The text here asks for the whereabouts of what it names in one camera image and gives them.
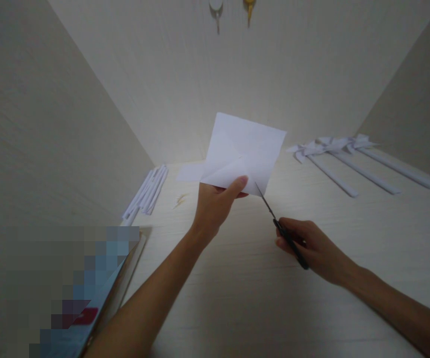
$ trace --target blurred object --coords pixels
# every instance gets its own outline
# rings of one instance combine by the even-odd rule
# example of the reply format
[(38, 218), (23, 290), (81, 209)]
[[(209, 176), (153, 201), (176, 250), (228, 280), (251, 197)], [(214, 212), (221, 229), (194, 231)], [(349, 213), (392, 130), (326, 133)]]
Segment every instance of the blurred object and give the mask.
[(223, 13), (223, 0), (209, 0), (210, 13), (212, 18), (216, 20), (216, 32), (220, 34), (220, 17)]
[(185, 201), (185, 197), (188, 195), (188, 193), (186, 194), (182, 194), (176, 197), (176, 202), (175, 205), (173, 206), (173, 209), (175, 209), (176, 207), (180, 206), (184, 201)]
[(255, 7), (256, 0), (244, 0), (244, 8), (248, 12), (248, 27), (250, 26), (251, 13)]

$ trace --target white wall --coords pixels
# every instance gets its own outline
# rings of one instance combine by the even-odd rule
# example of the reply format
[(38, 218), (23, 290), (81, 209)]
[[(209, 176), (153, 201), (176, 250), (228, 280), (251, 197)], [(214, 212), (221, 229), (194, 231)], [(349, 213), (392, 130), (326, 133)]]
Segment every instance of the white wall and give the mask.
[(49, 4), (0, 0), (0, 225), (118, 225), (152, 167)]
[(156, 164), (206, 155), (217, 111), (354, 134), (430, 20), (430, 0), (49, 0)]
[(430, 174), (430, 23), (359, 131)]

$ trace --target folded paper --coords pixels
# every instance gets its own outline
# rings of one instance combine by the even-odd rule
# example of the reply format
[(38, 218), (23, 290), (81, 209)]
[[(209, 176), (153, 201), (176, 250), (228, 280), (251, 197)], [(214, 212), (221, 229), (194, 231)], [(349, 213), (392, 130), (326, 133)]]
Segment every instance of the folded paper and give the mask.
[(247, 175), (243, 192), (260, 196), (279, 156), (285, 131), (224, 113), (217, 113), (201, 182), (227, 188)]

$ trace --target rolled paper tube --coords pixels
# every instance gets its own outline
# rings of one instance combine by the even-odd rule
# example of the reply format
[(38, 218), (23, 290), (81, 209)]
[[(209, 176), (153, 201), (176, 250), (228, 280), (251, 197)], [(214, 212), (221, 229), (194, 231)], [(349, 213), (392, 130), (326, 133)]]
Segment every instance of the rolled paper tube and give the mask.
[(364, 169), (359, 168), (356, 164), (351, 162), (349, 159), (344, 158), (343, 156), (339, 155), (338, 153), (334, 153), (334, 152), (328, 152), (328, 153), (335, 156), (337, 159), (339, 159), (341, 162), (346, 164), (348, 167), (351, 167), (356, 172), (358, 172), (359, 174), (361, 174), (365, 178), (369, 179), (371, 182), (378, 185), (379, 187), (381, 187), (385, 191), (391, 193), (392, 195), (400, 194), (402, 192), (401, 190), (399, 190), (399, 189), (393, 187), (392, 185), (386, 183), (381, 178), (376, 177), (375, 175), (365, 171)]
[(415, 174), (415, 173), (413, 173), (413, 172), (411, 172), (411, 171), (409, 171), (403, 167), (400, 167), (397, 164), (392, 163), (392, 162), (388, 161), (387, 159), (385, 159), (385, 158), (383, 158), (383, 157), (381, 157), (381, 156), (379, 156), (379, 155), (377, 155), (377, 154), (375, 154), (375, 153), (373, 153), (370, 150), (367, 150), (365, 148), (358, 148), (357, 150), (359, 152), (367, 155), (368, 157), (371, 157), (373, 160), (376, 160), (376, 161), (382, 163), (383, 165), (389, 167), (390, 169), (395, 170), (396, 172), (402, 174), (403, 176), (409, 178), (410, 180), (413, 180), (416, 183), (426, 187), (427, 189), (430, 189), (430, 179), (421, 177), (418, 174)]
[(326, 168), (324, 163), (322, 163), (318, 158), (316, 158), (315, 156), (312, 156), (312, 155), (308, 155), (307, 157), (311, 160), (311, 162), (314, 163), (315, 166), (317, 166), (319, 169), (321, 169), (324, 172), (324, 174), (326, 174), (329, 178), (331, 178), (333, 182), (335, 182), (337, 185), (339, 185), (341, 187), (341, 189), (347, 193), (347, 195), (349, 195), (351, 197), (357, 197), (359, 195), (359, 193), (357, 191), (352, 189), (344, 181), (339, 179), (337, 177), (337, 175), (335, 175), (328, 168)]

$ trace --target pinwheel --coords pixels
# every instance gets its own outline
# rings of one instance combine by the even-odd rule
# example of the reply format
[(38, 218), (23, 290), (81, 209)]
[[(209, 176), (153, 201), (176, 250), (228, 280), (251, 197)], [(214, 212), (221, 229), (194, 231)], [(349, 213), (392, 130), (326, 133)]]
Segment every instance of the pinwheel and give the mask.
[(391, 186), (390, 184), (383, 181), (381, 178), (376, 177), (375, 175), (369, 173), (368, 171), (365, 171), (364, 169), (358, 167), (356, 164), (354, 164), (348, 158), (346, 158), (345, 156), (343, 156), (341, 154), (342, 148), (344, 146), (346, 146), (347, 143), (349, 142), (348, 138), (335, 139), (333, 137), (319, 137), (318, 141), (322, 144), (322, 146), (326, 152), (335, 156), (341, 162), (343, 162), (347, 166), (351, 167), (356, 172), (358, 172), (359, 174), (361, 174), (365, 178), (369, 179), (371, 182), (380, 186), (385, 191), (391, 193), (392, 195), (401, 193), (401, 191), (399, 189)]
[(321, 145), (316, 144), (314, 141), (307, 145), (295, 145), (286, 150), (289, 153), (294, 153), (295, 157), (299, 162), (304, 163), (306, 158), (308, 158), (311, 162), (314, 163), (319, 169), (321, 169), (324, 174), (326, 174), (329, 178), (332, 179), (337, 185), (341, 187), (349, 196), (356, 197), (359, 195), (357, 191), (352, 189), (349, 185), (339, 179), (333, 172), (331, 172), (328, 168), (324, 166), (324, 164), (316, 158), (315, 155), (324, 153), (324, 149)]

